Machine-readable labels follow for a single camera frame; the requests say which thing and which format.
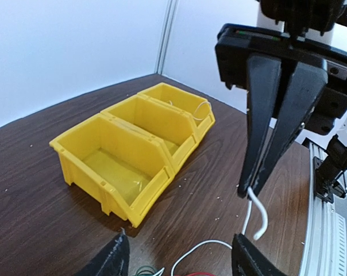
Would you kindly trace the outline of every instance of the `cable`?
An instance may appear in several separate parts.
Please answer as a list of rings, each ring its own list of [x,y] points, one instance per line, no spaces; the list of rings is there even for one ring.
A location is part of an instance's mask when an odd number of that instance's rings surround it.
[[[162,276],[164,271],[164,267],[161,268],[161,270],[159,270],[156,274],[152,275],[152,276]]]
[[[194,119],[196,119],[197,121],[203,121],[203,120],[205,119],[205,117],[202,118],[202,119],[196,118],[196,117],[195,117],[195,114],[197,113],[197,111],[199,110],[199,108],[200,108],[203,104],[208,104],[208,105],[209,105],[210,112],[212,111],[212,105],[210,104],[209,101],[201,102],[201,103],[198,105],[198,107],[195,109],[194,113],[192,114],[192,117],[193,117]]]
[[[248,187],[248,195],[250,196],[251,200],[254,201],[254,204],[258,207],[258,209],[260,211],[260,214],[261,214],[261,219],[262,219],[261,227],[258,230],[258,232],[256,232],[255,235],[254,235],[254,239],[255,240],[259,240],[259,238],[261,238],[262,235],[267,230],[267,227],[268,227],[268,214],[267,214],[267,210],[265,210],[263,204],[260,202],[260,200],[258,200],[258,198],[254,194],[253,189],[251,187]]]
[[[153,266],[141,266],[133,276],[152,276],[155,273],[157,273],[157,270]]]
[[[247,211],[247,213],[246,213],[246,218],[245,218],[245,221],[244,221],[244,226],[242,227],[242,231],[241,231],[241,233],[242,233],[243,235],[245,235],[246,228],[248,227],[250,215],[251,215],[251,213],[252,213],[252,204],[253,204],[253,201],[249,200],[249,201],[248,201],[248,211]]]
[[[189,250],[188,252],[186,252],[184,255],[182,255],[180,257],[180,259],[178,259],[176,261],[176,263],[172,266],[172,269],[171,269],[171,276],[174,276],[174,271],[175,271],[175,267],[179,264],[179,262],[181,262],[184,258],[186,258],[189,254],[191,254],[194,250],[196,250],[198,247],[204,245],[204,244],[207,244],[207,243],[219,243],[223,246],[226,246],[228,247],[229,249],[232,250],[232,246],[225,243],[224,241],[221,241],[221,240],[205,240],[205,241],[202,241],[201,243],[197,244],[196,246],[194,246],[191,250]]]

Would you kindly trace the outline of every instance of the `black bracket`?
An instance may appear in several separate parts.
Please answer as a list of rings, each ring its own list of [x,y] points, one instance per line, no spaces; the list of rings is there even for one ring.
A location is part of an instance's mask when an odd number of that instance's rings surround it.
[[[314,157],[314,194],[326,202],[334,202],[333,194],[345,198],[347,195],[344,173],[347,170],[347,146],[343,145],[338,135],[330,140],[323,161]],[[343,185],[338,181],[343,176]]]

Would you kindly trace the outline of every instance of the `white cylinder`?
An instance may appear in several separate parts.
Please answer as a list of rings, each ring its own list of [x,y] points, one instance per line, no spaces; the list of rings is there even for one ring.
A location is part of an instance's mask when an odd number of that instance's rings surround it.
[[[270,30],[277,30],[278,32],[283,33],[284,29],[284,22],[280,21],[278,25],[276,25],[276,21],[273,19],[270,19],[263,15],[261,12],[261,7],[259,5],[259,10],[258,10],[258,20],[256,22],[256,25],[260,28],[264,29],[270,29]]]
[[[324,43],[327,45],[330,45],[332,43],[333,38],[333,32],[334,29],[332,29],[329,32],[325,32],[323,36],[321,36],[321,33],[317,30],[309,29],[309,31],[306,33],[305,37],[307,39],[311,39],[320,43]]]

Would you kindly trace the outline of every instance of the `red wire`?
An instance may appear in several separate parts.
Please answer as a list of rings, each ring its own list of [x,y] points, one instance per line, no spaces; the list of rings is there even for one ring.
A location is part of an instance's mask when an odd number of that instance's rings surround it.
[[[197,276],[197,275],[201,275],[201,276],[215,276],[212,273],[208,273],[208,272],[195,272],[195,273],[191,273],[189,275],[186,276]]]

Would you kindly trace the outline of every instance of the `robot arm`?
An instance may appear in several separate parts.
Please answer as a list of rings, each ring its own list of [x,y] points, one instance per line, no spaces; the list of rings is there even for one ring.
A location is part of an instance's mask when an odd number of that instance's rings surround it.
[[[221,81],[248,90],[248,147],[237,193],[258,195],[302,129],[326,135],[347,111],[347,53],[305,38],[323,36],[345,14],[344,1],[262,0],[285,32],[226,24],[215,47]],[[276,126],[267,145],[271,118]]]
[[[347,111],[347,53],[328,45],[334,24],[347,26],[347,1],[259,2],[262,14],[280,26],[269,30],[226,24],[215,47],[221,81],[228,89],[235,85],[248,91],[240,197],[246,197],[250,187],[255,195],[261,192],[302,129],[327,135]],[[308,39],[310,29],[318,31],[324,43]],[[272,117],[277,123],[266,145]],[[324,201],[332,201],[333,194],[347,195],[338,181],[347,170],[347,138],[341,132],[347,133],[347,122],[338,132],[341,138],[331,139],[328,157],[314,161],[315,192]],[[284,276],[244,235],[235,235],[232,245],[233,275]]]

